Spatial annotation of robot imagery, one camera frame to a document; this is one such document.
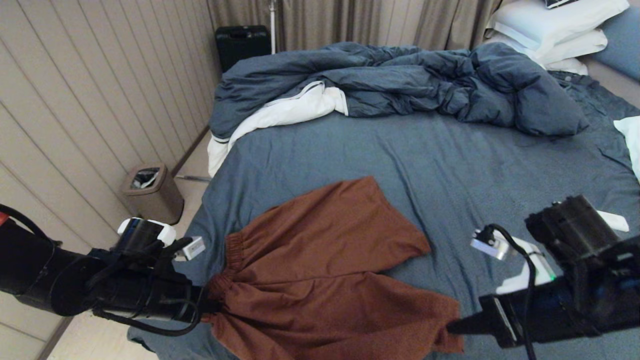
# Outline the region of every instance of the brown shorts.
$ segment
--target brown shorts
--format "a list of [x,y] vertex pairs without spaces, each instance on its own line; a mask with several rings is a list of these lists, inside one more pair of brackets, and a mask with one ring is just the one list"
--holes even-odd
[[373,177],[314,190],[227,239],[214,336],[247,359],[423,359],[461,352],[458,303],[377,274],[430,251]]

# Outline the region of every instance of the beige curtain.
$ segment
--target beige curtain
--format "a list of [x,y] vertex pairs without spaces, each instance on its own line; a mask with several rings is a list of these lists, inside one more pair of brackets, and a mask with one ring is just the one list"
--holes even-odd
[[501,0],[425,0],[414,44],[427,50],[472,49]]
[[[374,44],[382,1],[277,0],[277,49],[317,49],[340,41]],[[269,0],[209,0],[213,26],[260,24],[270,28],[269,3]]]

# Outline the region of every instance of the black suitcase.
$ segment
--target black suitcase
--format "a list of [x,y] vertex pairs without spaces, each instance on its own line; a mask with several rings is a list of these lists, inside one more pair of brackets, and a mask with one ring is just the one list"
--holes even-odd
[[222,72],[231,69],[239,60],[271,54],[271,39],[264,25],[218,28],[216,46]]

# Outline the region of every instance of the bed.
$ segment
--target bed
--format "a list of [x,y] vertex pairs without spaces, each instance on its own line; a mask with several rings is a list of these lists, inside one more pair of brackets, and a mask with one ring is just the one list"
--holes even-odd
[[[597,209],[627,219],[631,231],[618,233],[621,238],[638,235],[640,184],[624,137],[612,121],[638,116],[640,110],[588,76],[550,76],[588,121],[576,135],[532,136],[515,127],[457,121],[438,111],[373,118],[333,111],[319,119],[246,133],[228,152],[187,231],[204,237],[206,252],[176,264],[176,269],[204,285],[223,270],[227,234],[293,197],[365,176],[375,178],[391,205],[427,234],[433,249],[386,274],[458,300],[462,316],[480,311],[477,298],[494,293],[523,264],[516,256],[498,261],[471,248],[474,229],[495,222],[531,241],[524,223],[530,213],[584,194]],[[637,359],[638,338],[639,329],[632,329],[536,344],[535,349],[540,359]],[[179,338],[131,329],[129,339],[160,359],[236,359],[213,338],[207,324]],[[464,354],[427,357],[525,358],[522,347],[501,349],[491,336],[465,336]]]

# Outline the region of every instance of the tiled floor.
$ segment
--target tiled floor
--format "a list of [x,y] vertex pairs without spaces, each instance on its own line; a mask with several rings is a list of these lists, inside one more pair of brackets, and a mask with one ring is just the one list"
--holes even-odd
[[[205,136],[193,151],[179,174],[209,176],[207,173],[207,143]],[[175,225],[181,237],[200,207],[207,183],[176,179],[184,197],[184,212]],[[73,321],[49,355],[49,360],[157,360],[157,356],[142,346],[127,341],[128,326],[97,318],[89,312],[74,317]]]

